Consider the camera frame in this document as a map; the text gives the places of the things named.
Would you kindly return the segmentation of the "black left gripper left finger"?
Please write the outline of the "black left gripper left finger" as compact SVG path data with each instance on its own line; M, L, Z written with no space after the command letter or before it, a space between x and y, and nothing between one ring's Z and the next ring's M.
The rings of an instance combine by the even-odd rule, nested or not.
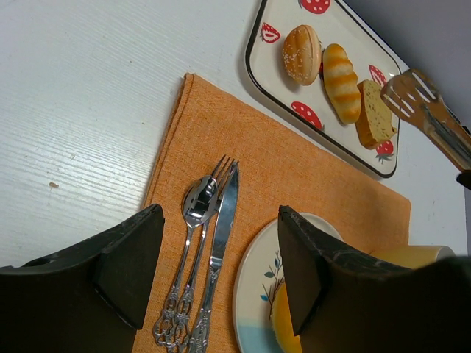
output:
M130 352L163 238L162 207L20 267L1 269L3 352Z

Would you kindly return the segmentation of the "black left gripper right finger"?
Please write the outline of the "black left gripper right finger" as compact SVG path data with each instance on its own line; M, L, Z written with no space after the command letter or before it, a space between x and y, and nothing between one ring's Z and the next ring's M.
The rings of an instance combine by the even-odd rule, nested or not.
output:
M470 259L417 269L379 260L289 206L278 241L291 322L304 352L468 352Z

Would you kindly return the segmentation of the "striped long bread roll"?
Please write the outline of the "striped long bread roll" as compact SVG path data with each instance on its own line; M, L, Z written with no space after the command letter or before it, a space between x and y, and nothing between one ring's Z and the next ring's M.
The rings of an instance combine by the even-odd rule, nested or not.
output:
M330 44L323 53L323 77L327 96L344 125L354 124L361 112L358 76L346 51L337 43Z

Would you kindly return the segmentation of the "metal food tongs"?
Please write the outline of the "metal food tongs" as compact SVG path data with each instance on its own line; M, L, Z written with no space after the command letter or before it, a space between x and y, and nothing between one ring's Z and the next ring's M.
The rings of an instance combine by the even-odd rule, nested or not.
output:
M470 170L470 131L426 75L410 68L393 76L381 88L380 97L392 113L420 130L458 170Z

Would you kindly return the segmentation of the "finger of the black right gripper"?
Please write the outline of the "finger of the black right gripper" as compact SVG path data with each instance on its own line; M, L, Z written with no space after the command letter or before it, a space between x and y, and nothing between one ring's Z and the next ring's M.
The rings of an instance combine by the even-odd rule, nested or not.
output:
M463 171L457 177L456 181L467 190L471 190L471 171Z

